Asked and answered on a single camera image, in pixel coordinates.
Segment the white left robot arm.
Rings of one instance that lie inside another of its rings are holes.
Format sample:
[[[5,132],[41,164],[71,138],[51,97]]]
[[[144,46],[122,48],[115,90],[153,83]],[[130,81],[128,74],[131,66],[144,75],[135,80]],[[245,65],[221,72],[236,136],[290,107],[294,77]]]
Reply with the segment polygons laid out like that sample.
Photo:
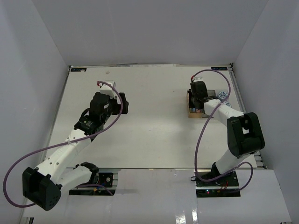
[[[123,92],[117,92],[114,81],[99,81],[99,91],[93,96],[89,108],[81,114],[64,145],[35,168],[22,174],[23,195],[45,211],[56,206],[61,195],[80,185],[95,186],[99,181],[99,168],[89,162],[66,172],[69,164],[92,141],[108,129],[107,120],[128,113],[128,101]]]

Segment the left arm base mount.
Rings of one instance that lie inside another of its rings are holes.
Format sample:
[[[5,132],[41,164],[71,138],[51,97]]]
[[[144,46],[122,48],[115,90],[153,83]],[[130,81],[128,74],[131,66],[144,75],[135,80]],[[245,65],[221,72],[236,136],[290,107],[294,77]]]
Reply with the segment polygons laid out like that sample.
[[[111,172],[100,172],[97,182],[89,187],[71,189],[71,196],[113,196],[117,187],[118,175]]]

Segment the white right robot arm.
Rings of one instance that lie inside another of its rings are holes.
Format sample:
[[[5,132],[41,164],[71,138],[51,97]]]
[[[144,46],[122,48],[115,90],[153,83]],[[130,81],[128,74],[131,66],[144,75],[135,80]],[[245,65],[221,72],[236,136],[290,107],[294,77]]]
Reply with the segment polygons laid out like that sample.
[[[235,110],[215,96],[209,96],[204,81],[190,83],[191,101],[196,109],[208,116],[195,151],[195,174],[203,182],[222,186],[228,180],[228,173],[237,168],[247,157],[265,147],[265,141],[258,116],[254,112],[244,113]],[[200,175],[197,170],[198,149],[203,132],[214,118],[227,128],[228,150],[212,164],[211,171]]]

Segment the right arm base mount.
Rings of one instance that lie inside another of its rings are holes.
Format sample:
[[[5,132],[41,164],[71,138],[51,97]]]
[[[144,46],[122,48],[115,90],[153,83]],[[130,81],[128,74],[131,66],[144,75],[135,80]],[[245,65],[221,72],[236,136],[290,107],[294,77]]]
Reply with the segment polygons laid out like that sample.
[[[203,182],[196,176],[190,178],[196,185],[197,198],[240,197],[239,182],[236,172],[214,181]]]

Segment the blue-lidded cleaning gel jar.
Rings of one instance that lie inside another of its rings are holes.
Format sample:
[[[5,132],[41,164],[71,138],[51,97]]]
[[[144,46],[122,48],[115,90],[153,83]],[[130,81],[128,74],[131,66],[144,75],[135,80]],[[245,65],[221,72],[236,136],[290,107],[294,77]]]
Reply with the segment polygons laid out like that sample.
[[[218,94],[217,94],[217,97],[220,99],[220,100],[223,100],[223,101],[226,101],[228,99],[228,92],[226,91],[219,91]]]

